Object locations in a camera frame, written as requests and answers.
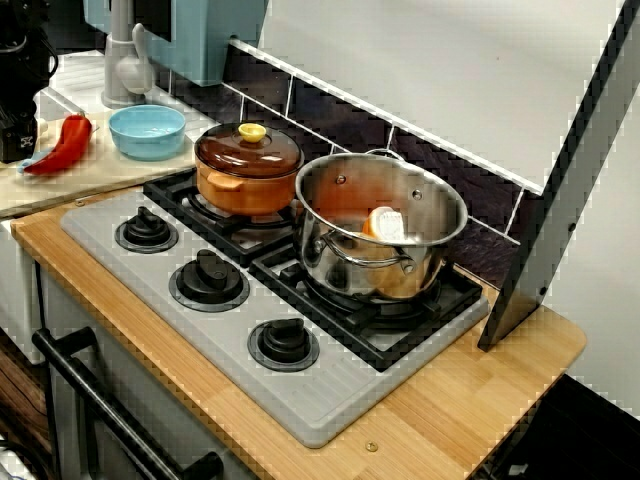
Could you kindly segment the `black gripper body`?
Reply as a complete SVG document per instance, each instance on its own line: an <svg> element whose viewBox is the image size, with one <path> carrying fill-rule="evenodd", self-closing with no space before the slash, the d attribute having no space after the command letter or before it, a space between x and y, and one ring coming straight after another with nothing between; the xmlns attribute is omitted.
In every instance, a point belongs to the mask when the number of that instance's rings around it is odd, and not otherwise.
<svg viewBox="0 0 640 480"><path fill-rule="evenodd" d="M34 96L49 85L58 56L45 32L1 44L1 113L33 114Z"/></svg>

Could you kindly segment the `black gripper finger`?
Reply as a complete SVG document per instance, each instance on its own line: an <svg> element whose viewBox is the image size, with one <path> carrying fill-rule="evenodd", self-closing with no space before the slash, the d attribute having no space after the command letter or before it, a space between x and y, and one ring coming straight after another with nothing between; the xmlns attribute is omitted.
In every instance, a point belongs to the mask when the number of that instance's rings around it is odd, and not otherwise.
<svg viewBox="0 0 640 480"><path fill-rule="evenodd" d="M27 113L1 110L1 162L19 162L33 155L38 138L37 121Z"/></svg>

